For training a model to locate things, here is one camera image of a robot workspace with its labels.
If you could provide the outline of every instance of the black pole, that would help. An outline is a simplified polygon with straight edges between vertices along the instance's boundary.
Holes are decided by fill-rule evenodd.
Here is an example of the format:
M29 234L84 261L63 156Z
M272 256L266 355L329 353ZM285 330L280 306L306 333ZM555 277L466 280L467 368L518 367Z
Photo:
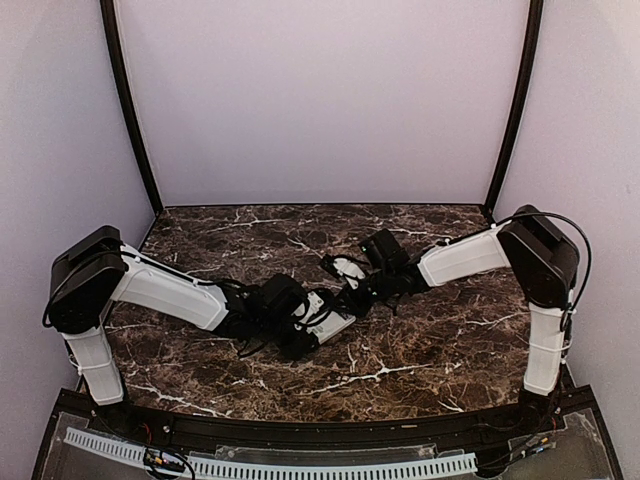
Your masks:
M131 141L131 147L133 148L133 153L136 157L136 162L138 163L138 169L140 170L140 176L142 176L144 188L147 190L147 196L149 197L153 211L158 215L162 212L164 207L162 205L162 200L160 199L158 186L153 178L149 157L147 156L147 151L145 150L144 142L142 141L142 134L140 133L140 125L138 125L138 117L136 115L135 107L133 106L131 88L129 87L127 70L124 64L124 57L122 56L122 45L120 44L120 36L118 35L118 22L116 19L113 0L100 0L100 7L102 8L104 34L107 38L107 47L109 49L109 57L111 58L111 68L113 70L113 77L116 81L118 97L120 97L122 115L124 116L124 121L127 125L129 140Z
M542 20L542 6L544 0L531 0L529 4L529 19L527 21L527 31L524 36L524 46L522 48L522 57L520 59L520 69L518 71L518 80L516 81L516 90L513 94L511 102L511 111L509 112L509 120L507 128L502 139L502 147L496 163L491 186L484 201L484 214L488 218L493 218L493 210L498 202L504 179L507 176L509 161L513 153L513 147L516 143L524 104L527 99L527 91L529 90L529 82L531 80L531 72L533 70L533 60L536 56L536 46L538 45L538 34L540 33L540 22Z

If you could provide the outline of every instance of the white perforated rail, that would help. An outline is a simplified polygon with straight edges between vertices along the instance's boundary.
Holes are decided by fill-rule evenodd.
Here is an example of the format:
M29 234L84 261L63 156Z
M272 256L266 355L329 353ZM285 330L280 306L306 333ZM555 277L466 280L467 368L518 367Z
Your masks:
M67 429L65 443L113 461L144 468L144 447L102 435ZM477 471L473 453L414 462L347 467L260 465L189 456L199 479L222 480L422 480Z

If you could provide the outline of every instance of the marble table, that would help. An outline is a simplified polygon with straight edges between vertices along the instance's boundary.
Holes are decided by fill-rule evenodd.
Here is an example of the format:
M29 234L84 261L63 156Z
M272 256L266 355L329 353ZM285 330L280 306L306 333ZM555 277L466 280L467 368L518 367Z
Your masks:
M142 251L204 279L262 283L287 273L307 288L341 284L324 253L357 255L390 229L410 254L484 227L468 205L272 205L166 209ZM134 403L198 415L271 421L367 421L441 415L517 401L528 315L502 269L376 307L301 361L268 347L238 359L238 342L120 304L106 326Z

